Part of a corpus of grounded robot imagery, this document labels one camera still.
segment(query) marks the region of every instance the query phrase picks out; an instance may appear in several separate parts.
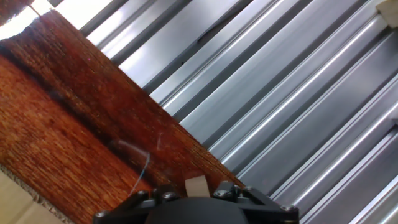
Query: bolt head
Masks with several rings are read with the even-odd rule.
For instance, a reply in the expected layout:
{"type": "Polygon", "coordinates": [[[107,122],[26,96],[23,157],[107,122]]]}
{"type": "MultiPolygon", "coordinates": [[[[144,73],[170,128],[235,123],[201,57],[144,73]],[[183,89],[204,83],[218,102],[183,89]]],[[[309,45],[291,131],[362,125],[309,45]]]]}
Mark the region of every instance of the bolt head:
{"type": "Polygon", "coordinates": [[[226,198],[226,197],[229,197],[230,195],[231,195],[231,192],[229,192],[227,190],[217,190],[216,192],[214,192],[214,196],[220,197],[220,198],[226,198]]]}
{"type": "Polygon", "coordinates": [[[98,217],[98,218],[101,218],[101,217],[104,217],[104,216],[107,215],[107,214],[109,214],[109,211],[107,211],[107,210],[102,210],[102,211],[100,211],[100,212],[97,212],[97,213],[95,214],[95,216],[98,217]]]}
{"type": "Polygon", "coordinates": [[[280,206],[280,208],[286,212],[294,212],[294,211],[298,210],[298,208],[294,205],[282,205],[282,206],[280,206]]]}
{"type": "Polygon", "coordinates": [[[162,197],[166,200],[175,198],[176,196],[177,196],[177,194],[175,194],[174,192],[166,192],[162,195],[162,197]]]}

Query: wooden board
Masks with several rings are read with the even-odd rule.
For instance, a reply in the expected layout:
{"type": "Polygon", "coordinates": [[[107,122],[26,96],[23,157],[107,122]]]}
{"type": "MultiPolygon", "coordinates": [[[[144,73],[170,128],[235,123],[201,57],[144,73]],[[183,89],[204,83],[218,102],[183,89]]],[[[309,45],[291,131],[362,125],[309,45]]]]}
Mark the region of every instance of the wooden board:
{"type": "MultiPolygon", "coordinates": [[[[125,200],[138,174],[0,56],[0,163],[76,223],[125,200]]],[[[151,189],[145,180],[138,189],[151,189]]]]}
{"type": "Polygon", "coordinates": [[[148,155],[137,189],[242,186],[58,12],[0,47],[0,163],[77,223],[122,202],[148,155]]]}

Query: thin wire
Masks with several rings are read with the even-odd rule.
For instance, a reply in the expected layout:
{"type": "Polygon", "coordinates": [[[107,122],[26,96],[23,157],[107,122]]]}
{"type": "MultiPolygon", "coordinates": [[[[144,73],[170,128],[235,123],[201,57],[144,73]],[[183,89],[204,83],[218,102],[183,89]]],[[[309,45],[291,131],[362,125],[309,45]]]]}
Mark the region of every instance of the thin wire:
{"type": "Polygon", "coordinates": [[[130,192],[130,194],[129,194],[129,197],[130,197],[130,196],[132,195],[132,193],[135,191],[135,189],[136,189],[136,187],[137,187],[139,181],[141,180],[142,176],[144,176],[144,172],[145,172],[145,170],[147,169],[149,160],[150,160],[150,153],[148,152],[147,161],[146,161],[146,163],[145,163],[145,166],[144,166],[144,168],[142,169],[141,174],[139,175],[136,184],[135,184],[134,187],[132,188],[132,190],[131,190],[131,192],[130,192]]]}

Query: wood grain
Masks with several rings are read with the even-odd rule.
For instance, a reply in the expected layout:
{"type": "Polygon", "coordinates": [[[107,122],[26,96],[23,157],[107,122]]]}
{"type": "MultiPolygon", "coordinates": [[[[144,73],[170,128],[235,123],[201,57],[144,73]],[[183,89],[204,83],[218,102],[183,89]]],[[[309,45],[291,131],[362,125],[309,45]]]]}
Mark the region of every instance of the wood grain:
{"type": "MultiPolygon", "coordinates": [[[[138,174],[0,55],[0,163],[76,223],[125,200],[138,174]]],[[[151,189],[145,180],[138,189],[151,189]]]]}
{"type": "Polygon", "coordinates": [[[57,11],[0,42],[31,74],[64,101],[119,157],[146,180],[171,183],[184,194],[185,179],[206,175],[210,190],[240,181],[155,101],[86,40],[57,11]]]}

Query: black plastic mount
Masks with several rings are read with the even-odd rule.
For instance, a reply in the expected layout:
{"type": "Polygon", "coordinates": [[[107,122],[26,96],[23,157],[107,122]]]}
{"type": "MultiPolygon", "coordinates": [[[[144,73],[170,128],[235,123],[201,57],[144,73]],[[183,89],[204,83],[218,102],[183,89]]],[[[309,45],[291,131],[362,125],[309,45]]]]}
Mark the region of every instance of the black plastic mount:
{"type": "Polygon", "coordinates": [[[260,191],[222,182],[212,198],[180,198],[171,185],[130,196],[114,210],[98,212],[93,224],[299,223],[295,206],[279,206],[260,191]]]}

